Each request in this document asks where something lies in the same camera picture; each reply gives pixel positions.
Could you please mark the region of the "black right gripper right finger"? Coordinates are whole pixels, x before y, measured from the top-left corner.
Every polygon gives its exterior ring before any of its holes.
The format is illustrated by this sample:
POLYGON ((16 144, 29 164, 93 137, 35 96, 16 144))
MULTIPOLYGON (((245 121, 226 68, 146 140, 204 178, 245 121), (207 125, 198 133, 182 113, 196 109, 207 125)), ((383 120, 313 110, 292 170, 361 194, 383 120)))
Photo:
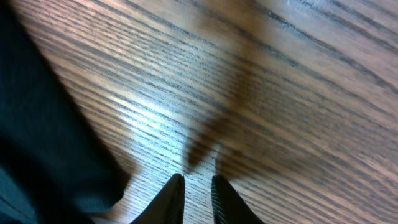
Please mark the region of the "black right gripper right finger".
POLYGON ((222 175, 212 177, 211 204, 214 224, 264 224, 222 175))

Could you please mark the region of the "black t-shirt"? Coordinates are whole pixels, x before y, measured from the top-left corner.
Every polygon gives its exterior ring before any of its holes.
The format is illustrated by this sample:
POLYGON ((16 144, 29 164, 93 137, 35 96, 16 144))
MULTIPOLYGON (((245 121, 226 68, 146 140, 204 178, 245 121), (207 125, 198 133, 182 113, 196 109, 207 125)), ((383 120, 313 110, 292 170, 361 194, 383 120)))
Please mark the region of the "black t-shirt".
POLYGON ((121 170, 9 5, 1 4, 1 222, 84 223, 121 170))

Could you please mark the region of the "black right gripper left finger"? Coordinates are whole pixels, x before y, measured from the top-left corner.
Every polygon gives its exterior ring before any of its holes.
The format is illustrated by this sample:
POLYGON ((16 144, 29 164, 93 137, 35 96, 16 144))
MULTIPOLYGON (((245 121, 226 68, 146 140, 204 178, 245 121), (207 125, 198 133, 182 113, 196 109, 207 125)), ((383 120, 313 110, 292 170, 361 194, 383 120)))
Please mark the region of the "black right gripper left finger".
POLYGON ((174 174, 131 224, 182 224, 184 205, 185 179, 174 174))

